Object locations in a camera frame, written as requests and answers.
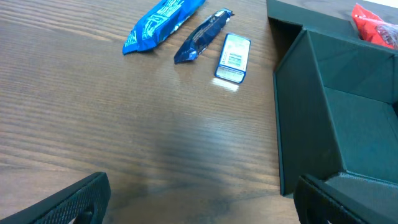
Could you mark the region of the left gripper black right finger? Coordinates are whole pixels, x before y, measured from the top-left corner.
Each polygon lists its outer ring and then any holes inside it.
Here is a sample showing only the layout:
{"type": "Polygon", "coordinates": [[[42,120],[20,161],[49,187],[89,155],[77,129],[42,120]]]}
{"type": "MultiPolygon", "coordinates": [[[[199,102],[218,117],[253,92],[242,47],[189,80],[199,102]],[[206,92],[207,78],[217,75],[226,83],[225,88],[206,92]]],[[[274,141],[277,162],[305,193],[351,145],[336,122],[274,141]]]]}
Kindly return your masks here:
{"type": "Polygon", "coordinates": [[[397,223],[397,186],[369,179],[302,175],[294,204],[300,223],[397,223]]]}

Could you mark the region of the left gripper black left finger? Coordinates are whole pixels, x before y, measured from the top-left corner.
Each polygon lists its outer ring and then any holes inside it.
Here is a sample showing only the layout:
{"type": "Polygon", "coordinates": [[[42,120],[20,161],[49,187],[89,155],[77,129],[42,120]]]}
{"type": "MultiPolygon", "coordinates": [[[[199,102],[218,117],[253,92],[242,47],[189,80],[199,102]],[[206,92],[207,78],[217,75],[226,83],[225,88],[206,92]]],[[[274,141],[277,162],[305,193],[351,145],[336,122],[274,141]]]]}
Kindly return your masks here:
{"type": "Polygon", "coordinates": [[[2,224],[102,224],[111,197],[108,176],[95,172],[1,220],[2,224]]]}

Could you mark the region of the dark green box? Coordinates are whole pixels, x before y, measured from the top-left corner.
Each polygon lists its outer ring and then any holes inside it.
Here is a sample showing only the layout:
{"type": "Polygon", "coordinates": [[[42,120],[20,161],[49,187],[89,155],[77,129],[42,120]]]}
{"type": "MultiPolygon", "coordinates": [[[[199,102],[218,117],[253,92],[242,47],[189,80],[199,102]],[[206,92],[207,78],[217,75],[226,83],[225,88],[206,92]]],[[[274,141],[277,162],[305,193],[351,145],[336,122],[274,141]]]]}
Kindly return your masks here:
{"type": "Polygon", "coordinates": [[[397,52],[362,40],[336,7],[267,2],[285,197],[294,198],[302,175],[397,186],[397,52]]]}

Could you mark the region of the long blue snack packet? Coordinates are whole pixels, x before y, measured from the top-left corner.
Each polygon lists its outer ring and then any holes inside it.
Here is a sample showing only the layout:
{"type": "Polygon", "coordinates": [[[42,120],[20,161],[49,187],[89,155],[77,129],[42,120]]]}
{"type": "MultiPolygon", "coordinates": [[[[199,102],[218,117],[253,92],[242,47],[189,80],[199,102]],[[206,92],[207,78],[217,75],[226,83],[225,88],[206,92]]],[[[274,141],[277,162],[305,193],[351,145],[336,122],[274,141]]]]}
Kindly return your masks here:
{"type": "Polygon", "coordinates": [[[173,34],[205,0],[161,0],[133,27],[123,54],[145,52],[157,47],[173,34]]]}

